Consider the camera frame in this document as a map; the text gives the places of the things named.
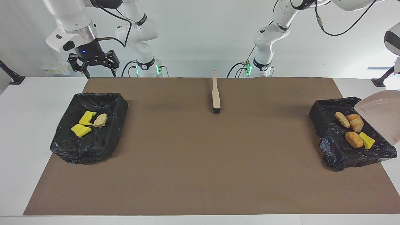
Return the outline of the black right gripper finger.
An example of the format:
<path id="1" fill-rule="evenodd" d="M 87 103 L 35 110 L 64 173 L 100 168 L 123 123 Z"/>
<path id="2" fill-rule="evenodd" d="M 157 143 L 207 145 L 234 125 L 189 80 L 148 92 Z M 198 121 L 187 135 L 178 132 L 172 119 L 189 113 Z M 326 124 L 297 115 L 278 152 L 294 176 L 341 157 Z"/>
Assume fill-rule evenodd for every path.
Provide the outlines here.
<path id="1" fill-rule="evenodd" d="M 116 77 L 116 71 L 120 66 L 120 62 L 114 50 L 105 53 L 105 66 L 111 70 L 113 77 Z"/>
<path id="2" fill-rule="evenodd" d="M 87 67 L 90 64 L 90 60 L 85 60 L 79 58 L 77 54 L 69 54 L 68 56 L 68 62 L 71 65 L 71 68 L 75 72 L 80 72 L 85 75 L 87 79 L 90 79 L 90 73 L 87 71 Z"/>

